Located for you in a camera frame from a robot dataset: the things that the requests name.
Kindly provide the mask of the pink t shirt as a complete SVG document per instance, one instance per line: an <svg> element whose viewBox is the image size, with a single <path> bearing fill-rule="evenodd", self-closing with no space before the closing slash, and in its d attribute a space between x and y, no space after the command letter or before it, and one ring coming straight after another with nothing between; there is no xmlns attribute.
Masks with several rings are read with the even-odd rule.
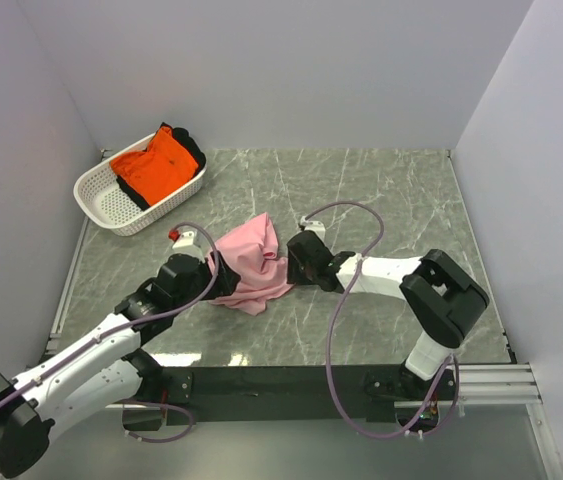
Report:
<svg viewBox="0 0 563 480"><path fill-rule="evenodd" d="M262 213L215 241L227 265L241 280L235 291L211 304L251 316L266 310L267 302L288 293L288 258L279 255L279 242L268 213Z"/></svg>

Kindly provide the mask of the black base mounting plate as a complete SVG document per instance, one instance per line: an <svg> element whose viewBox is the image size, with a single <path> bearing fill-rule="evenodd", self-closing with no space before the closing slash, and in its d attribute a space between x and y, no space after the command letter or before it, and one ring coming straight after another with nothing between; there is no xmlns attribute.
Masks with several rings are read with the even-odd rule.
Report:
<svg viewBox="0 0 563 480"><path fill-rule="evenodd" d="M402 365L335 365L346 413L394 423L399 402L419 407L432 385ZM335 419L323 366L163 367L142 380L134 401L180 406L198 422Z"/></svg>

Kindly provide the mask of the aluminium extrusion rail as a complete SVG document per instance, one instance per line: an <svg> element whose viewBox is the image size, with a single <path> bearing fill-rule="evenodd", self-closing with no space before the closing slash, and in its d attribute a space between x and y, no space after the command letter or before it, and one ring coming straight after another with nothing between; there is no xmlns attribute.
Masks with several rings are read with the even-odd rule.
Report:
<svg viewBox="0 0 563 480"><path fill-rule="evenodd" d="M473 364L459 367L459 399L467 405L541 404L529 364Z"/></svg>

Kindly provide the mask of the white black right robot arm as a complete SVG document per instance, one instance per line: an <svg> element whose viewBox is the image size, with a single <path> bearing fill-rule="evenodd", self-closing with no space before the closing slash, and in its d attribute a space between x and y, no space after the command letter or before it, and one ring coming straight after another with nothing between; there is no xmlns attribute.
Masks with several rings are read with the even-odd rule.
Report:
<svg viewBox="0 0 563 480"><path fill-rule="evenodd" d="M459 381L450 376L450 357L466 339L490 299L485 290L446 252L432 249L406 259L368 257L342 251L333 254L317 233L304 230L287 243L287 282L317 286L340 299L331 315L326 339L326 382L336 393L331 353L337 317L351 295L379 295L403 301L413 312L422 333L396 379L372 381L370 394L395 393L401 400L422 399L431 387L436 400L458 395Z"/></svg>

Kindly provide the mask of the white perforated plastic basket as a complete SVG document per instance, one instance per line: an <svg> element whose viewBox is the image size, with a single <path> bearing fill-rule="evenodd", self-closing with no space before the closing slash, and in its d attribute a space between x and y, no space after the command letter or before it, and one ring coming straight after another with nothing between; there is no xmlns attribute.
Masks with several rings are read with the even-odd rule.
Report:
<svg viewBox="0 0 563 480"><path fill-rule="evenodd" d="M183 204L203 186L206 166L181 188L149 209L141 210L121 190L110 163L122 154L144 150L153 136L154 133L102 160L75 182L73 195L77 204L98 227L122 237L134 235Z"/></svg>

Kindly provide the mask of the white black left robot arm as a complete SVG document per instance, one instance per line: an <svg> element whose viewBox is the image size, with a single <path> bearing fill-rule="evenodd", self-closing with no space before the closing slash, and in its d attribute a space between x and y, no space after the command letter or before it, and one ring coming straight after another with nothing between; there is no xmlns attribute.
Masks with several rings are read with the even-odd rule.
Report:
<svg viewBox="0 0 563 480"><path fill-rule="evenodd" d="M234 293L240 280L221 254L174 254L80 340L13 378L0 374L0 475L24 473L107 405L156 393L162 369L143 345L196 302Z"/></svg>

